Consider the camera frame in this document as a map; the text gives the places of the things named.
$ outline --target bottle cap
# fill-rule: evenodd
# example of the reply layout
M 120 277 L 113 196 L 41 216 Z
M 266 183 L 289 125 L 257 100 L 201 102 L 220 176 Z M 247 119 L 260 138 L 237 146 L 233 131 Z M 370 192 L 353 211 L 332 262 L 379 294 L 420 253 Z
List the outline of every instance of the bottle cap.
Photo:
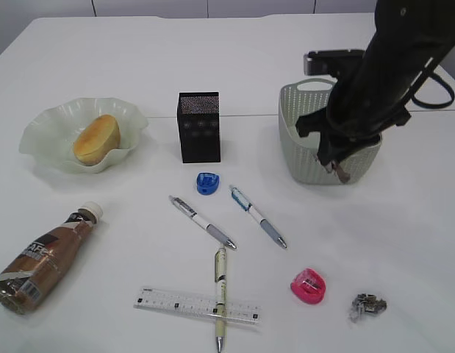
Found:
M 196 179 L 198 192 L 202 195 L 214 193 L 219 186 L 219 176 L 213 173 L 200 173 Z
M 95 202 L 92 202 L 92 201 L 85 202 L 80 207 L 80 209 L 87 210 L 92 215 L 94 215 L 95 219 L 96 219 L 96 223 L 98 223 L 100 221 L 100 218 L 103 216 L 103 210 L 101 209 L 101 207 L 98 204 L 96 204 Z
M 325 296 L 326 286 L 320 274 L 306 268 L 291 283 L 291 290 L 303 302 L 318 304 Z

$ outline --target white wavy bowl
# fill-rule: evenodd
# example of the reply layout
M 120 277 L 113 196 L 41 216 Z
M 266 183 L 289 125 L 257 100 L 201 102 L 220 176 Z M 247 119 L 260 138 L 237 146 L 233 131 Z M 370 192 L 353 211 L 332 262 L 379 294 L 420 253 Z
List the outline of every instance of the white wavy bowl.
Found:
M 80 133 L 100 115 L 113 115 L 121 132 L 119 149 L 113 149 L 96 165 L 81 164 L 73 152 Z M 99 173 L 120 163 L 136 148 L 140 133 L 148 126 L 147 118 L 127 101 L 116 98 L 79 98 L 45 110 L 26 127 L 19 151 L 32 155 L 37 162 L 67 173 Z

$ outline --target white ruler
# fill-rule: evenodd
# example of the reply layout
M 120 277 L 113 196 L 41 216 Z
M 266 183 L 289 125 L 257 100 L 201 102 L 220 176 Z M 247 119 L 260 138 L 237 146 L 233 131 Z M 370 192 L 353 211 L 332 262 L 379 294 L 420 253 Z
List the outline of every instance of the white ruler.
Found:
M 140 289 L 134 307 L 198 318 L 223 318 L 243 324 L 256 324 L 260 319 L 260 307 L 255 304 L 227 302 L 226 316 L 221 317 L 216 313 L 215 297 L 152 287 Z

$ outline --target basket handle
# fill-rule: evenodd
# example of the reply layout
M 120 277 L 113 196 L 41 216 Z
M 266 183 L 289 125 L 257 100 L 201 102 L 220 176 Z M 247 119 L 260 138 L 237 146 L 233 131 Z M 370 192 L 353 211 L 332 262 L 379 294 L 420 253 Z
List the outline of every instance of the basket handle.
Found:
M 327 85 L 331 85 L 332 87 L 335 85 L 335 82 L 329 80 L 329 79 L 319 79 L 319 78 L 314 78 L 314 79 L 303 79 L 302 81 L 299 81 L 297 83 L 293 83 L 291 86 L 296 88 L 296 90 L 299 90 L 300 85 L 304 85 L 306 83 L 313 83 L 313 82 L 319 82 L 319 83 L 326 83 Z

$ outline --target beige pen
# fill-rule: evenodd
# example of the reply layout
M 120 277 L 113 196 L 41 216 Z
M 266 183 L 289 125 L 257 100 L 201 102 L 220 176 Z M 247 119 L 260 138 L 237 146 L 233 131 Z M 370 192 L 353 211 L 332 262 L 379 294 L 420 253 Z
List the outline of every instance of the beige pen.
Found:
M 215 253 L 216 314 L 226 315 L 226 248 L 223 246 Z M 226 322 L 222 318 L 215 321 L 215 342 L 221 353 L 226 337 Z

